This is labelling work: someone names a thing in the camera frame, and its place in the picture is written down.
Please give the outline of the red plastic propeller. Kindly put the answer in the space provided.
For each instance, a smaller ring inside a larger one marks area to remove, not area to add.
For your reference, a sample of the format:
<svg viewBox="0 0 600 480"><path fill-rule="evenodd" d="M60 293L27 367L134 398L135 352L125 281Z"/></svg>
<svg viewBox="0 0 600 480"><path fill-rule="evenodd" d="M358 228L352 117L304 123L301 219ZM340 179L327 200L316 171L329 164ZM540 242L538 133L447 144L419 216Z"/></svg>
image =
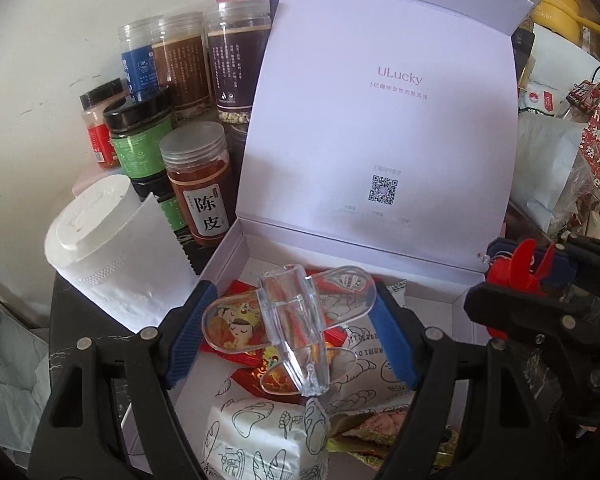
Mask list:
<svg viewBox="0 0 600 480"><path fill-rule="evenodd" d="M542 281L544 278L548 278L552 272L556 244L552 243L548 246L539 265L532 269L534 252L537 247L538 243L535 240L524 240L510 257L494 258L486 274L486 282L514 292L544 297Z"/></svg>

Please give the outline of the white bread packet doughnut print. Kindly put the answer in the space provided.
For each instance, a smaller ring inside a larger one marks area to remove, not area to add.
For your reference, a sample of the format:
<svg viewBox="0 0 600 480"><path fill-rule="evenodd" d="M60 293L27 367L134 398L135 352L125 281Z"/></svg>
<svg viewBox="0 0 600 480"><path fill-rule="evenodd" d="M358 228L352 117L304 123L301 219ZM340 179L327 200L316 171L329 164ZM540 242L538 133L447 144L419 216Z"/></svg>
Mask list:
<svg viewBox="0 0 600 480"><path fill-rule="evenodd" d="M409 406L413 393L394 376L370 318L358 318L344 326L344 331L344 348L355 354L356 362L332 386L326 413L332 417L372 414Z"/></svg>

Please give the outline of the green brown cereal packet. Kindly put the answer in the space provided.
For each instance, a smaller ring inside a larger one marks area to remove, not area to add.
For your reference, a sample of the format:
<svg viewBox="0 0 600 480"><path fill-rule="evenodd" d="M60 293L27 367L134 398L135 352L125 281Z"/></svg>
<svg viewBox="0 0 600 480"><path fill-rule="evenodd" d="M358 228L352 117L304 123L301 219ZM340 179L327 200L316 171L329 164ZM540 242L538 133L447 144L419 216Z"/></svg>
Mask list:
<svg viewBox="0 0 600 480"><path fill-rule="evenodd" d="M347 453L378 471L402 429L408 408L347 416L327 442L327 451Z"/></svg>

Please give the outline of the clear acrylic toy plane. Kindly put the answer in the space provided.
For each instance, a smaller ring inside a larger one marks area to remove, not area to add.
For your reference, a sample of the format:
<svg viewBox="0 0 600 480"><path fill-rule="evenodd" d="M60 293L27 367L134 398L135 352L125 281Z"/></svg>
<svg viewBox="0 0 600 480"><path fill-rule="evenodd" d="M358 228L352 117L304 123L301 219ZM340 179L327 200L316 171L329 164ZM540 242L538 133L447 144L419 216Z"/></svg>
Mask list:
<svg viewBox="0 0 600 480"><path fill-rule="evenodd" d="M332 269L306 272L291 264L263 273L256 288L265 329L263 349L273 347L300 396L321 396L356 362L344 348L343 326L370 313L374 301L323 288Z"/></svg>

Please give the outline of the large red candy packet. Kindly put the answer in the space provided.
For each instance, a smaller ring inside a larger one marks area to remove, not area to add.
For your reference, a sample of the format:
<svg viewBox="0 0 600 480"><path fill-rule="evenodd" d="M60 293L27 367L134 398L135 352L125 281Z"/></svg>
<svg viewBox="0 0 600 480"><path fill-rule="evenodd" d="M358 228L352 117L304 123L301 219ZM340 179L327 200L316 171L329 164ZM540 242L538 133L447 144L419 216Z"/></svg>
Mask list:
<svg viewBox="0 0 600 480"><path fill-rule="evenodd" d="M289 404L301 404L302 396L288 377L279 354L273 347L238 354L238 369L230 375L252 396Z"/></svg>

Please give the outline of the white bread packet baguette print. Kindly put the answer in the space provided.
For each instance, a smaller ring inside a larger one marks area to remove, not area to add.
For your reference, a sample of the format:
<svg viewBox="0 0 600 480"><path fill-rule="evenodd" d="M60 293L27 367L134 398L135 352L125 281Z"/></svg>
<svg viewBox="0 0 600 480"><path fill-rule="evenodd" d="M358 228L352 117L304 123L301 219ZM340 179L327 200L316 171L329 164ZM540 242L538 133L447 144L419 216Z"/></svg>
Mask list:
<svg viewBox="0 0 600 480"><path fill-rule="evenodd" d="M256 398L227 378L211 404L199 463L210 479L325 479L329 431L317 398Z"/></svg>

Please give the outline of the small red candy packet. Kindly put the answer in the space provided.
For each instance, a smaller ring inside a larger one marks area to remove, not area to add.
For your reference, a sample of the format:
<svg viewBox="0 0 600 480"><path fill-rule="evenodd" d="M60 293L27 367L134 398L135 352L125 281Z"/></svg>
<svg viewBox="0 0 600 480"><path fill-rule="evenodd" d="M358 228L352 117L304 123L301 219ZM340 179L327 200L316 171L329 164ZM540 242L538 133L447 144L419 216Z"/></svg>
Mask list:
<svg viewBox="0 0 600 480"><path fill-rule="evenodd" d="M204 310L201 330L202 352L245 367L262 363L266 333L253 286L232 281L226 294Z"/></svg>

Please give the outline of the red ketchup sachet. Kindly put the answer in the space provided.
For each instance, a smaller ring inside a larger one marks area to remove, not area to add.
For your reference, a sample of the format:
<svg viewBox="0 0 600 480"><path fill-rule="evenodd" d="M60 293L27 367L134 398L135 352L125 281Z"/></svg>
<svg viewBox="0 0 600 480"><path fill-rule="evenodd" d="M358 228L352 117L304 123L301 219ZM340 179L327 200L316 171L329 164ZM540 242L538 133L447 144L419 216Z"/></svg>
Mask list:
<svg viewBox="0 0 600 480"><path fill-rule="evenodd" d="M322 277L323 288L338 294L352 294L374 301L377 295L375 280L356 266L332 269Z"/></svg>

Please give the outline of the light blue down jacket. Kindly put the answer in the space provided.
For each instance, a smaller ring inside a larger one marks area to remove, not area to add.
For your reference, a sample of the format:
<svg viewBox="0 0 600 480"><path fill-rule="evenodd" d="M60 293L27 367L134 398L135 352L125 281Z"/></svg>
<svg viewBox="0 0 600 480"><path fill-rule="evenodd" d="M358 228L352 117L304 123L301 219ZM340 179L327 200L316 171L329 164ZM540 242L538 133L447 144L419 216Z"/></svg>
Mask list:
<svg viewBox="0 0 600 480"><path fill-rule="evenodd" d="M0 310L0 447L32 450L50 397L48 344Z"/></svg>

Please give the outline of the red northeast paper bag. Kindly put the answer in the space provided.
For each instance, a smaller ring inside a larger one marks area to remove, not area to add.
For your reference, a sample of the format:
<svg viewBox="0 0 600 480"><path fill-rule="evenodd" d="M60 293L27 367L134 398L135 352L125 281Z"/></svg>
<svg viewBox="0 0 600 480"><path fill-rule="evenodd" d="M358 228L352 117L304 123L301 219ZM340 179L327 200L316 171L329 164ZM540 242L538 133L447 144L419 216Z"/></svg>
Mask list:
<svg viewBox="0 0 600 480"><path fill-rule="evenodd" d="M590 166L594 186L600 188L600 107L593 110L582 131L580 153Z"/></svg>

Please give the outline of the yellow pot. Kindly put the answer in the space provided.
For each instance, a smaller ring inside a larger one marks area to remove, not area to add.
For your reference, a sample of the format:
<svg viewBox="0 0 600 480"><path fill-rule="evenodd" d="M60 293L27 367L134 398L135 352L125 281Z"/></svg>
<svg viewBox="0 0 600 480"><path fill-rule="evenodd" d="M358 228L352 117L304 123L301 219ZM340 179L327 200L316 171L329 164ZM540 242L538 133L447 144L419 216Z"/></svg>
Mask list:
<svg viewBox="0 0 600 480"><path fill-rule="evenodd" d="M580 15L578 0L535 0L531 11L534 24L562 36L573 44L581 39L582 29L587 28L600 36L600 24Z"/></svg>

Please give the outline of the green label black-lid jar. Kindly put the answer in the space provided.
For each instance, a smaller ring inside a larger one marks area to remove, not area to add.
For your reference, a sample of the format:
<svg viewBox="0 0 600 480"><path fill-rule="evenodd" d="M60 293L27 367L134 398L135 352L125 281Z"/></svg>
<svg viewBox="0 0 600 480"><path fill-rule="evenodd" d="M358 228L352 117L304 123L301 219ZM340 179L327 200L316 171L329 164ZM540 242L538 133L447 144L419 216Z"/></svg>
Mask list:
<svg viewBox="0 0 600 480"><path fill-rule="evenodd" d="M178 234L186 232L186 220L159 148L161 140L174 128L168 88L133 92L109 105L104 118L122 171L140 200L154 196L171 229Z"/></svg>

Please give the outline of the red label spice jar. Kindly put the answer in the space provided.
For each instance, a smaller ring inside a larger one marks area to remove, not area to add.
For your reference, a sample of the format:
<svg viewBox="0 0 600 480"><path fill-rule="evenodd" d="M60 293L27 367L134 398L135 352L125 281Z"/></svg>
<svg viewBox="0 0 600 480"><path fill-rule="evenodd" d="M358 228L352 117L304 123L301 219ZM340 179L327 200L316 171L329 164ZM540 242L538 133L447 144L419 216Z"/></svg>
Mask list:
<svg viewBox="0 0 600 480"><path fill-rule="evenodd" d="M108 106L125 98L128 88L120 79L110 80L80 95L82 119L91 147L99 166L114 168L119 165L116 152L110 141L110 130L104 111Z"/></svg>

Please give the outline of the dark label plastic jar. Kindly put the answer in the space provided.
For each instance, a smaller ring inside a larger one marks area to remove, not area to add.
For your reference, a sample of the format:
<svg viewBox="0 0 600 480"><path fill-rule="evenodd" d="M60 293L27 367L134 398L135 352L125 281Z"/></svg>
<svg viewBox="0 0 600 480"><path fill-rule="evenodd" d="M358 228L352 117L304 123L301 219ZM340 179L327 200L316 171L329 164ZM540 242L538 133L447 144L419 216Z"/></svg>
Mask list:
<svg viewBox="0 0 600 480"><path fill-rule="evenodd" d="M204 14L215 104L221 122L250 123L272 28L268 0L228 0Z"/></svg>

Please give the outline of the brown label plastic jar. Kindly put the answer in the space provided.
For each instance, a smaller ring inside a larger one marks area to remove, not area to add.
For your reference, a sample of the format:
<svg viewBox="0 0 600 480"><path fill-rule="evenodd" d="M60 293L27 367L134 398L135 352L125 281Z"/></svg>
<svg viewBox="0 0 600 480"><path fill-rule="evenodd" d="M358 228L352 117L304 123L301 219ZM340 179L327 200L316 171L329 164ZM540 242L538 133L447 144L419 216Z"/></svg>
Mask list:
<svg viewBox="0 0 600 480"><path fill-rule="evenodd" d="M169 88L176 119L186 122L204 114L211 91L202 13L162 16L152 25L151 37L158 81Z"/></svg>

